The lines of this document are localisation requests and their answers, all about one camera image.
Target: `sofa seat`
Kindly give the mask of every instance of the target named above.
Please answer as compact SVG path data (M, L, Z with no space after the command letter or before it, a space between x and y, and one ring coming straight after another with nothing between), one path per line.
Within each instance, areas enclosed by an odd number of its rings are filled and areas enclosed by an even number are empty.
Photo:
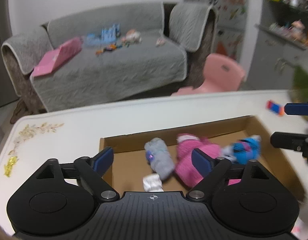
M97 56L83 48L54 73L31 83L48 112L114 102L180 82L187 75L187 55L159 30L142 32L142 42ZM156 46L158 38L166 43Z

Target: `child's plastic chair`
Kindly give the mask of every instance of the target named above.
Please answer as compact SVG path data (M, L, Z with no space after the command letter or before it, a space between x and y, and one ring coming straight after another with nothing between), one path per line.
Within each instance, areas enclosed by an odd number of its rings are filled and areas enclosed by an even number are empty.
M245 77L245 71L231 58L212 53L206 59L203 75L205 81L199 88L180 88L172 96L237 91Z

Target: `pink box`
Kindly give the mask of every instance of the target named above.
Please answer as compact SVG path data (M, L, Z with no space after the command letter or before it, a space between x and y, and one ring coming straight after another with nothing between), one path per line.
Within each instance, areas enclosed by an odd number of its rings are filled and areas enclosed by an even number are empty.
M73 58L81 50L82 41L79 37L66 41L57 49L45 53L40 63L34 67L32 76L38 77L52 73L52 71L60 68L64 62Z

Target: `red and blue toy block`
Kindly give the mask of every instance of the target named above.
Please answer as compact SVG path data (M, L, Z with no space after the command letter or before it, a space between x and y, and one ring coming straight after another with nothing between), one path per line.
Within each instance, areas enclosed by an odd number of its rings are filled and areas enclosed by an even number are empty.
M266 108L279 116L283 116L285 114L284 107L275 103L273 100L267 101Z

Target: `triangular cutout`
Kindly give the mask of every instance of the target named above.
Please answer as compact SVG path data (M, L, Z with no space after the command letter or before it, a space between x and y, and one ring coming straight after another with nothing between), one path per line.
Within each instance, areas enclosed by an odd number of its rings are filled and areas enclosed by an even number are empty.
M251 169L252 179L269 179L258 165L253 165Z
M36 178L37 179L54 179L53 165L48 165Z

